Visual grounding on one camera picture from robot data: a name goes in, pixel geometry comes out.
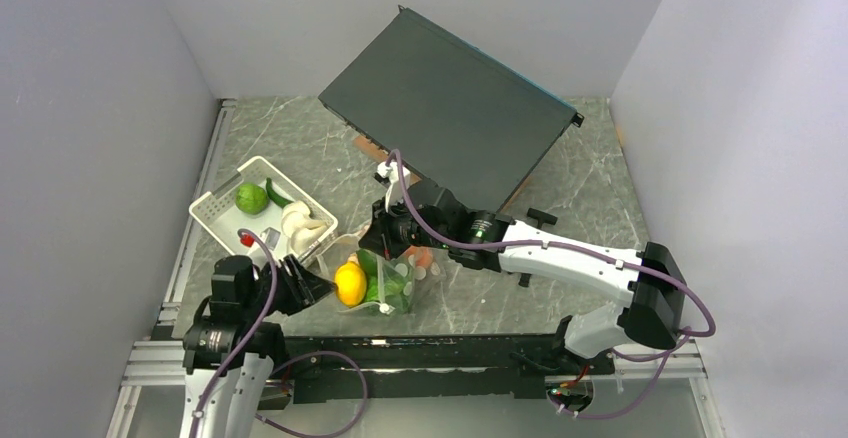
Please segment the peach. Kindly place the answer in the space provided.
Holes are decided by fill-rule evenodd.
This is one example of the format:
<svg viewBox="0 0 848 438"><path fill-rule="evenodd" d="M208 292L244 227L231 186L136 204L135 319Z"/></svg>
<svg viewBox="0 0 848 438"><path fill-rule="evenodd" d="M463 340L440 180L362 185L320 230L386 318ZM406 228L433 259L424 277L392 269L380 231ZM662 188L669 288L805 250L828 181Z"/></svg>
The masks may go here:
<svg viewBox="0 0 848 438"><path fill-rule="evenodd" d="M416 274L431 273L434 265L434 255L430 248L411 247L407 252L407 261Z"/></svg>

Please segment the yellow lemon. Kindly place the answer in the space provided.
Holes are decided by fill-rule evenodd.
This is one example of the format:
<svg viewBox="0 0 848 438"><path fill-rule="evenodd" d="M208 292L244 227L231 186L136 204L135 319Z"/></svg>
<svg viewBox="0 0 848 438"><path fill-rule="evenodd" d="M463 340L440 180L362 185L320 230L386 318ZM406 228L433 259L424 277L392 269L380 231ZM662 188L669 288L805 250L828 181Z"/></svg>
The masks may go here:
<svg viewBox="0 0 848 438"><path fill-rule="evenodd" d="M356 262L341 265L334 274L336 296L345 306L352 308L361 304L367 291L367 275Z"/></svg>

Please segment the green lettuce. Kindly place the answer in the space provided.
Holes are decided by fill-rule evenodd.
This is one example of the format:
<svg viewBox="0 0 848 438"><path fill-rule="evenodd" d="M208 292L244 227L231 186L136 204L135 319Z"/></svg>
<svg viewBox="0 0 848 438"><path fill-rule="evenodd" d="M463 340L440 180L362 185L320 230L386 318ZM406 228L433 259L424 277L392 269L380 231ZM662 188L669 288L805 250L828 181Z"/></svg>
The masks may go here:
<svg viewBox="0 0 848 438"><path fill-rule="evenodd" d="M412 304L415 278L405 258L385 260L365 249L357 251L359 264L367 275L363 304L375 303L388 314L407 313Z"/></svg>

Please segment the polka dot zip bag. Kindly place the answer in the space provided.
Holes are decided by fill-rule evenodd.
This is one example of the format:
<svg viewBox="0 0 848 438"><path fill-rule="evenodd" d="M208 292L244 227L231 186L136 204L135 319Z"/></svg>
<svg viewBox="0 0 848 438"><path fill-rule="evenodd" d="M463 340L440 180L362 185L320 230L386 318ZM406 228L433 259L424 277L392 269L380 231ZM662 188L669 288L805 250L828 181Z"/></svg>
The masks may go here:
<svg viewBox="0 0 848 438"><path fill-rule="evenodd" d="M359 246L364 234L365 228L360 227L334 238L319 250L314 267L329 281L333 282L338 269L347 264L357 265L364 275L363 284L348 286L349 295L361 299L356 303L342 300L345 287L339 284L331 296L331 308L338 314L409 313L426 288L445 275L445 252L412 246L398 258L385 259Z"/></svg>

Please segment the white mushrooms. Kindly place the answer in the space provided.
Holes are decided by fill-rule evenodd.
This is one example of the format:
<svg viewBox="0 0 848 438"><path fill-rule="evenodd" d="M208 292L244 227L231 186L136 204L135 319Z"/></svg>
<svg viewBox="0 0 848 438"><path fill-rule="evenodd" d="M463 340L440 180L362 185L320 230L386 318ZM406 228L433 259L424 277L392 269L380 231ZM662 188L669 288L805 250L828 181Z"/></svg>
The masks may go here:
<svg viewBox="0 0 848 438"><path fill-rule="evenodd" d="M328 229L328 225L311 215L311 209L303 201L296 201L282 209L281 228L288 239L288 250L299 256L318 240Z"/></svg>

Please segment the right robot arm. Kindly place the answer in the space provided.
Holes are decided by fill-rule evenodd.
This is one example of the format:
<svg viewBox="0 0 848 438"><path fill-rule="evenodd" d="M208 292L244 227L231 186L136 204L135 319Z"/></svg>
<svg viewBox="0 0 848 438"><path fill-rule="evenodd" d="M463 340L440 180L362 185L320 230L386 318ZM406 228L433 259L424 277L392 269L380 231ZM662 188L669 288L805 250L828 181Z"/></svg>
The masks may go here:
<svg viewBox="0 0 848 438"><path fill-rule="evenodd" d="M603 295L606 305L569 316L557 329L551 359L574 373L623 344L674 348L682 333L684 280L669 251L603 248L545 232L509 216L474 210L425 180L407 199L372 205L360 247L390 260L411 247L442 249L465 268L546 277Z"/></svg>

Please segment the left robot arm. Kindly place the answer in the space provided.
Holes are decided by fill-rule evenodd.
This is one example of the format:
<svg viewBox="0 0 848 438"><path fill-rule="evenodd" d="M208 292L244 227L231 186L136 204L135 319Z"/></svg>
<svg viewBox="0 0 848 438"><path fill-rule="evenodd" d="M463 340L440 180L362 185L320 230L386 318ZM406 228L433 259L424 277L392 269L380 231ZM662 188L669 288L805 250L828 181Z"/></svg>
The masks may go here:
<svg viewBox="0 0 848 438"><path fill-rule="evenodd" d="M267 316L297 314L335 291L292 256L262 267L244 255L218 260L182 338L181 436L248 436L267 379L289 358L281 326Z"/></svg>

